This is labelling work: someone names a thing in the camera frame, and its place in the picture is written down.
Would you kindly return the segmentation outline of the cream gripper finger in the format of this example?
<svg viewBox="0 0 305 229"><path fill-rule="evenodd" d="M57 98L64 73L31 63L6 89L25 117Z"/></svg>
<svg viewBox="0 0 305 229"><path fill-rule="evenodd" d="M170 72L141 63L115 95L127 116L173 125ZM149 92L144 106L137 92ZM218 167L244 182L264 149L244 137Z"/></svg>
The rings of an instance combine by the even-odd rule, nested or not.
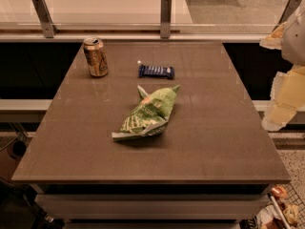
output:
<svg viewBox="0 0 305 229"><path fill-rule="evenodd" d="M305 67L293 65L286 73L277 72L262 126L270 132L285 127L305 105Z"/></svg>
<svg viewBox="0 0 305 229"><path fill-rule="evenodd" d="M259 46L270 50L281 50L286 22L281 23L268 36L261 39Z"/></svg>

